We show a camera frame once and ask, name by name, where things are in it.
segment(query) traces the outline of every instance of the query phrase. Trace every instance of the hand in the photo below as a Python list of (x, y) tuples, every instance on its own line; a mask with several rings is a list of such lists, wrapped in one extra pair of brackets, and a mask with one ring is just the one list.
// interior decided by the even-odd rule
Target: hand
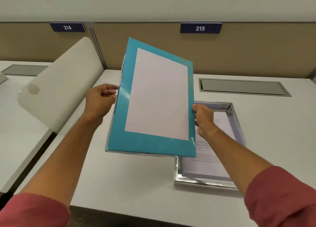
[(197, 133), (206, 139), (211, 136), (217, 126), (214, 124), (214, 112), (205, 105), (193, 104), (192, 109), (195, 112), (195, 125), (198, 127)]
[(103, 84), (88, 90), (86, 95), (86, 106), (82, 118), (95, 122), (98, 126), (102, 124), (103, 117), (109, 112), (116, 101), (117, 85)]

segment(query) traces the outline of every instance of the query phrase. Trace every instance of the rolled-up sleeve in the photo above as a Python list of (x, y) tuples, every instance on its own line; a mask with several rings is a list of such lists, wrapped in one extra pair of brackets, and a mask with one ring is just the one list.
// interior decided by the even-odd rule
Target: rolled-up sleeve
[(316, 225), (316, 190), (278, 166), (252, 180), (245, 205), (258, 226)]
[(0, 211), (0, 227), (64, 227), (69, 216), (69, 209), (59, 201), (20, 193)]

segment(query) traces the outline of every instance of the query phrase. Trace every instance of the floor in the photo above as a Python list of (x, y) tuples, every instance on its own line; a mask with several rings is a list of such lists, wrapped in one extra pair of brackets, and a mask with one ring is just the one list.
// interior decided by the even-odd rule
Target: floor
[(67, 227), (184, 227), (184, 225), (176, 225), (75, 206), (70, 206), (70, 211), (71, 216)]

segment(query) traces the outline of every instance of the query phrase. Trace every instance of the silver box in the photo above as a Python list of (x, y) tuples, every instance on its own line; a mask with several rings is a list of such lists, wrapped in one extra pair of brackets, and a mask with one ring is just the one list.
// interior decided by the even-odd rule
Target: silver box
[[(195, 103), (206, 105), (213, 111), (226, 112), (228, 116), (228, 120), (233, 130), (233, 133), (235, 135), (236, 141), (239, 144), (246, 147), (232, 103), (209, 102), (209, 101), (195, 101)], [(176, 157), (174, 183), (237, 190), (237, 187), (235, 186), (235, 184), (230, 178), (225, 178), (225, 177), (220, 177), (220, 176), (201, 175), (201, 174), (185, 174), (184, 175), (184, 173), (182, 172), (182, 157)]]

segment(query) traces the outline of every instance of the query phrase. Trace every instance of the number 214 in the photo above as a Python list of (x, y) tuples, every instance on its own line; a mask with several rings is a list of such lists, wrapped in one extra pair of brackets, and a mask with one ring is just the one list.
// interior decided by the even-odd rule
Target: number 214
[(64, 26), (65, 30), (72, 30), (70, 26)]
[(204, 31), (205, 27), (196, 27), (196, 31)]

